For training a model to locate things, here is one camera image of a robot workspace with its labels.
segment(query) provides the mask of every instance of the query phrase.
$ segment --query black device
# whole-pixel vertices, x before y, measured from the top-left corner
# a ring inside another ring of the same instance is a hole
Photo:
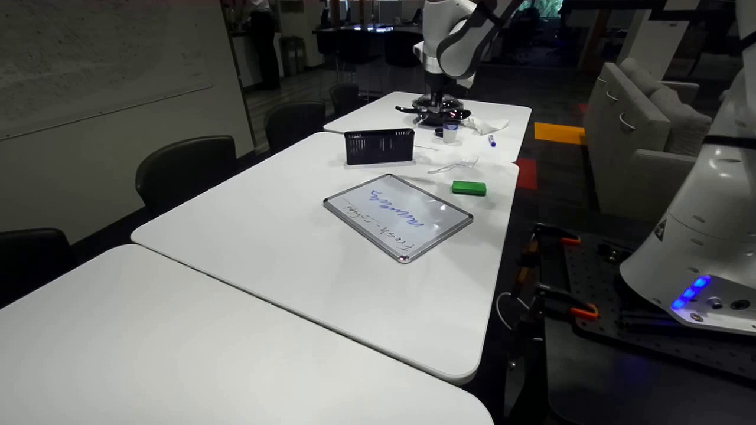
[[[410,160],[416,133],[410,128],[348,133],[348,163]]]

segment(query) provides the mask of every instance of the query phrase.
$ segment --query whiteboard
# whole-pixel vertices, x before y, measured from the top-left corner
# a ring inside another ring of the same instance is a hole
[[[0,141],[211,87],[204,15],[186,0],[0,0]]]
[[[335,193],[324,205],[401,265],[472,222],[471,213],[395,176]]]

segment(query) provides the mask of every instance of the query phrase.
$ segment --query person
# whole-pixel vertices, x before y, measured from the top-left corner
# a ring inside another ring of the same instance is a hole
[[[246,0],[250,20],[250,37],[259,62],[262,87],[279,87],[279,56],[275,35],[279,32],[276,15],[269,0]]]

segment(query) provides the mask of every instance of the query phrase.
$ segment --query yellow object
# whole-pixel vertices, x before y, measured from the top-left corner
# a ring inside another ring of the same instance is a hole
[[[576,125],[533,122],[537,141],[583,147],[586,129]]]

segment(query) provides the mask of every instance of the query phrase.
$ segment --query white table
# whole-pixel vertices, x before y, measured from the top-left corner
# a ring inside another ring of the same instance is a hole
[[[421,94],[416,92],[389,92],[338,121],[325,122],[325,133],[357,133],[357,129],[387,129],[387,128],[413,128],[416,129],[416,147],[436,147],[444,145],[434,138],[433,128],[416,125],[413,114],[399,114],[397,106],[410,106],[413,99]],[[496,128],[493,140],[496,148],[492,148],[487,134],[477,134],[471,128],[461,128],[457,133],[453,148],[468,152],[471,157],[479,157],[483,160],[492,163],[513,163],[520,157],[522,140],[530,125],[531,108],[513,106],[513,105],[488,105],[488,102],[472,102],[461,99],[465,108],[471,108],[475,121],[484,121]]]
[[[133,240],[452,383],[475,376],[509,230],[518,168],[346,165],[343,134],[320,133],[152,220]],[[397,265],[321,202],[395,172],[475,214],[410,265]],[[457,177],[488,184],[453,197]]]
[[[0,310],[4,425],[488,425],[471,395],[138,246]]]

